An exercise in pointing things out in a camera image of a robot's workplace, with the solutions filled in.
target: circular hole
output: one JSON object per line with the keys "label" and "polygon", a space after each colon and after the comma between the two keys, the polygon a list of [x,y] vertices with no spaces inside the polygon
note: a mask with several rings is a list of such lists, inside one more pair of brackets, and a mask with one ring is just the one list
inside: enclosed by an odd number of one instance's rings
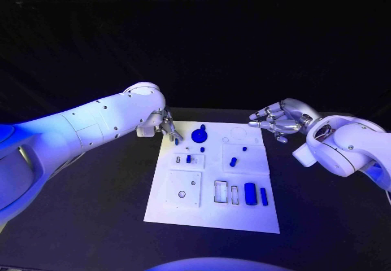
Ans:
{"label": "circular hole", "polygon": [[181,199],[181,198],[186,196],[184,191],[180,191],[180,192],[177,193],[177,196],[178,196],[178,198]]}

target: table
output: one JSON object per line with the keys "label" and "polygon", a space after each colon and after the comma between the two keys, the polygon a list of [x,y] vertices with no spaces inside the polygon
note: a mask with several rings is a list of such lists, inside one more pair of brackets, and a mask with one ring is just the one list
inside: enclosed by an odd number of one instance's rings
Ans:
{"label": "table", "polygon": [[[245,123],[246,110],[173,108],[184,121]],[[389,270],[391,206],[354,173],[304,168],[262,131],[281,234],[142,222],[161,135],[135,133],[90,150],[46,183],[0,233],[0,266],[144,270],[191,257],[230,257],[292,270]]]}

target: blue object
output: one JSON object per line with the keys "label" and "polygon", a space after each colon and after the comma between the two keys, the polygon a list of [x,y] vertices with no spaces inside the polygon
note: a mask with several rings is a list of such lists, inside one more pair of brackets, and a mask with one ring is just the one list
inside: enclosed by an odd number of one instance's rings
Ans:
{"label": "blue object", "polygon": [[204,131],[204,125],[201,125],[200,128],[191,132],[191,139],[194,143],[201,143],[206,141],[207,134]]}
{"label": "blue object", "polygon": [[246,194],[246,205],[256,205],[256,192],[255,192],[255,184],[248,182],[243,184],[243,192]]}
{"label": "blue object", "polygon": [[261,188],[261,197],[262,197],[262,205],[266,206],[266,191],[263,188]]}
{"label": "blue object", "polygon": [[233,167],[235,166],[235,164],[236,164],[236,158],[235,157],[232,157],[232,160],[230,160],[230,163],[229,163],[229,165]]}

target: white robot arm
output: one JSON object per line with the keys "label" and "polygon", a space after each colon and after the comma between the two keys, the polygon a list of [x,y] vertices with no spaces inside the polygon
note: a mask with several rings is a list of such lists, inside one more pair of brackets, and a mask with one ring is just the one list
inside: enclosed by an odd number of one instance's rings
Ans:
{"label": "white robot arm", "polygon": [[[256,121],[266,115],[265,121]],[[391,191],[391,134],[370,121],[347,117],[321,117],[301,101],[285,99],[249,116],[251,127],[265,128],[287,143],[285,134],[300,132],[305,143],[292,152],[302,166],[315,162],[346,177],[362,171],[376,185]]]}
{"label": "white robot arm", "polygon": [[181,140],[162,94],[148,82],[61,113],[0,125],[0,224],[24,210],[59,170],[134,130],[138,137],[161,132]]}

